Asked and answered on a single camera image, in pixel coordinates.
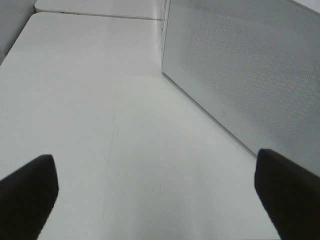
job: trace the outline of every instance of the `perforated metal panel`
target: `perforated metal panel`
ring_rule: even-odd
[[[255,153],[320,174],[320,15],[289,0],[172,0],[163,71]]]

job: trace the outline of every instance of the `gray wall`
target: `gray wall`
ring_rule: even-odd
[[[36,0],[0,0],[0,64],[35,13]]]

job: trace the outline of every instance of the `white desk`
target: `white desk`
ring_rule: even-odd
[[[163,0],[37,0],[37,12],[160,19]]]
[[[279,239],[255,157],[162,75],[158,23],[32,16],[0,66],[0,177],[53,154],[40,240]]]

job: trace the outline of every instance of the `table surface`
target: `table surface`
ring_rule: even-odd
[[[0,66],[0,178],[56,163],[40,240],[279,239],[255,156],[162,74],[159,27],[37,13]]]
[[[163,0],[37,0],[37,12],[159,19]]]

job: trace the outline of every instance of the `white wall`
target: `white wall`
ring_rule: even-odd
[[[320,13],[320,0],[295,0],[296,2]]]
[[[35,13],[36,0],[0,0],[0,64],[21,30]]]

